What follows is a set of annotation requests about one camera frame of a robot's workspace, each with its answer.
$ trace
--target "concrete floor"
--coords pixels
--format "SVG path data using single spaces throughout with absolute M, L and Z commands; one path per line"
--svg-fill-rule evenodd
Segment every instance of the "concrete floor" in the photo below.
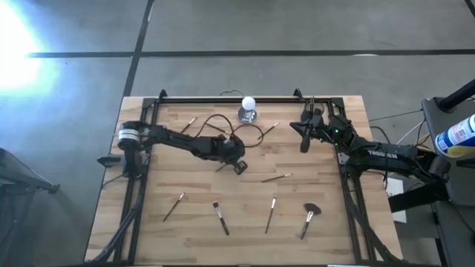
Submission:
M 96 158 L 108 152 L 131 66 L 131 58 L 15 56 L 134 51 L 146 4 L 0 0 L 0 22 L 8 25 L 0 27 L 7 40 L 0 44 L 0 147 L 62 185 L 57 195 L 35 196 L 9 265 L 82 261 L 104 173 Z M 474 25 L 463 0 L 156 0 L 143 50 L 462 49 L 475 48 Z M 475 55 L 147 58 L 131 95 L 289 95 L 300 88 L 361 94 L 376 118 L 420 109 L 421 99 L 474 77 Z M 420 121 L 416 113 L 374 125 L 395 142 Z

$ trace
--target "brush handle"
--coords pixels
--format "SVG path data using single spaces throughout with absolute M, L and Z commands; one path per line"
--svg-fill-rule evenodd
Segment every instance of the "brush handle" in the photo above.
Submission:
M 168 218 L 168 216 L 170 216 L 171 212 L 177 207 L 178 203 L 180 203 L 180 200 L 177 200 L 176 203 L 173 204 L 173 207 L 171 207 L 171 210 L 167 213 L 165 218 L 163 218 L 163 222 L 165 222 L 166 218 Z
M 180 134 L 183 134 L 189 127 L 190 127 L 191 124 L 187 124 L 183 130 L 181 130 Z
M 273 181 L 275 179 L 280 179 L 280 178 L 284 178 L 284 177 L 285 177 L 285 175 L 280 175 L 279 177 L 274 177 L 274 178 L 271 178 L 271 179 L 267 179 L 267 180 L 264 180 L 262 182 L 270 182 L 270 181 Z
M 226 235 L 229 235 L 229 230 L 228 226 L 226 226 L 226 223 L 224 222 L 224 218 L 220 218 L 221 224 L 223 225 L 224 231 L 226 232 Z
M 258 140 L 263 138 L 266 134 L 268 134 L 272 129 L 274 128 L 274 126 L 272 126 L 271 128 L 269 128 L 269 130 L 265 131 L 264 133 L 262 133 L 261 136 L 258 137 Z
M 269 219 L 267 220 L 266 234 L 267 234 L 267 231 L 269 230 L 270 219 L 272 218 L 272 213 L 273 213 L 273 212 L 274 212 L 274 209 L 271 208 L 271 209 L 270 209 Z
M 302 233 L 300 234 L 300 239 L 305 237 L 305 233 L 307 232 L 307 228 L 309 228 L 310 222 L 305 222 L 304 228 L 302 229 Z

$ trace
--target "wooden table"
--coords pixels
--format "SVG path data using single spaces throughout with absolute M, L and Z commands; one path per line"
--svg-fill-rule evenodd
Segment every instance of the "wooden table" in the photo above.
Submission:
M 343 98 L 347 118 L 353 121 L 360 136 L 371 139 L 362 97 Z M 142 103 L 142 97 L 124 98 L 117 132 L 120 123 L 139 119 Z M 236 104 L 160 104 L 158 124 L 180 131 L 197 116 L 186 131 L 195 135 L 204 120 L 214 113 L 221 113 L 233 125 L 238 125 L 238 107 Z M 203 161 L 188 151 L 154 146 L 136 264 L 354 263 L 333 146 L 313 141 L 307 154 L 300 153 L 301 138 L 289 122 L 299 120 L 303 104 L 258 104 L 257 109 L 255 124 L 264 131 L 276 122 L 280 125 L 266 135 L 260 146 L 246 149 L 243 159 L 249 167 L 240 176 L 231 168 L 216 173 L 220 163 Z M 210 123 L 229 129 L 223 119 L 212 119 Z M 218 134 L 220 132 L 208 127 L 202 132 L 203 136 Z M 254 128 L 241 128 L 236 135 L 249 145 L 256 143 L 259 137 Z M 114 138 L 111 153 L 122 153 L 117 147 L 117 138 Z M 109 168 L 105 181 L 121 171 L 122 167 Z M 288 173 L 294 175 L 261 183 L 261 180 Z M 117 230 L 126 184 L 126 179 L 118 179 L 101 191 L 86 260 L 98 255 Z M 381 176 L 365 174 L 361 184 L 371 226 L 390 251 L 402 258 Z M 186 196 L 163 222 L 184 191 Z M 264 234 L 274 195 L 277 196 L 274 217 L 269 233 Z M 214 212 L 213 201 L 220 203 L 231 233 L 228 237 Z M 300 240 L 307 217 L 305 202 L 315 202 L 323 213 L 313 217 L 305 239 Z M 363 248 L 361 232 L 359 236 Z M 130 233 L 125 238 L 124 257 L 129 240 Z

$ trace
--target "white ball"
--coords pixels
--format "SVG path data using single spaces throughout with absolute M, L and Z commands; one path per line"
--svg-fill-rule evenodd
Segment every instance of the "white ball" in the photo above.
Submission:
M 252 111 L 255 108 L 255 100 L 251 96 L 244 97 L 243 108 L 247 111 Z

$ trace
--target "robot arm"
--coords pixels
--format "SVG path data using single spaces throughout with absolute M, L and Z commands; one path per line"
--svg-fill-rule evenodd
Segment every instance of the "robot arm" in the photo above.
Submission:
M 124 172 L 136 176 L 140 174 L 142 159 L 140 151 L 150 145 L 164 144 L 190 151 L 203 160 L 233 165 L 236 174 L 242 174 L 247 164 L 239 159 L 244 156 L 244 143 L 237 136 L 192 137 L 168 130 L 162 125 L 148 125 L 144 122 L 124 122 L 120 125 L 119 148 L 125 154 Z
M 391 145 L 370 142 L 358 136 L 351 121 L 344 116 L 330 116 L 324 124 L 321 114 L 314 113 L 303 122 L 291 122 L 290 126 L 302 136 L 301 152 L 309 150 L 311 139 L 328 142 L 338 147 L 338 158 L 353 175 L 361 175 L 368 169 L 392 171 L 405 176 L 414 175 L 423 182 L 431 183 L 445 178 L 450 163 L 435 153 L 420 151 L 412 145 Z

